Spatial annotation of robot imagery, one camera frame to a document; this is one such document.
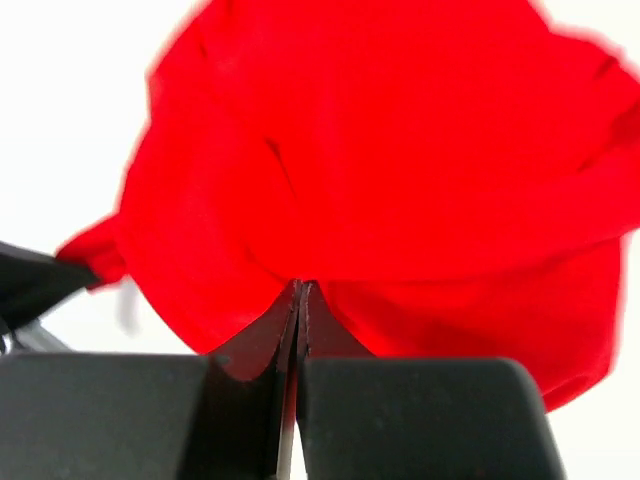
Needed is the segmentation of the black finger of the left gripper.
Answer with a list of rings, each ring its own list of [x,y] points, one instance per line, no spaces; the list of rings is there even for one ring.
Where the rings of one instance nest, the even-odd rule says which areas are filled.
[[[99,283],[88,267],[1,243],[1,329],[19,330],[80,289]]]

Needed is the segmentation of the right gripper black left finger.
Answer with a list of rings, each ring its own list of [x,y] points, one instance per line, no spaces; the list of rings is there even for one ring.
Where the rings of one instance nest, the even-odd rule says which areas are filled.
[[[1,362],[5,479],[286,479],[299,285],[206,356]]]

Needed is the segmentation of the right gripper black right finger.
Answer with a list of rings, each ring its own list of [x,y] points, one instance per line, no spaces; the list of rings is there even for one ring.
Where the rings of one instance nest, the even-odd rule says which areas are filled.
[[[561,479],[538,389],[519,364],[374,357],[315,283],[298,313],[299,423],[311,479]]]

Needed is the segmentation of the red t-shirt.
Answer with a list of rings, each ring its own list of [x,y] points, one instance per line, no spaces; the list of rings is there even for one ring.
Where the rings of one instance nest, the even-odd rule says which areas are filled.
[[[212,1],[62,260],[207,353],[293,280],[378,356],[508,357],[556,409],[617,345],[639,77],[527,1]]]

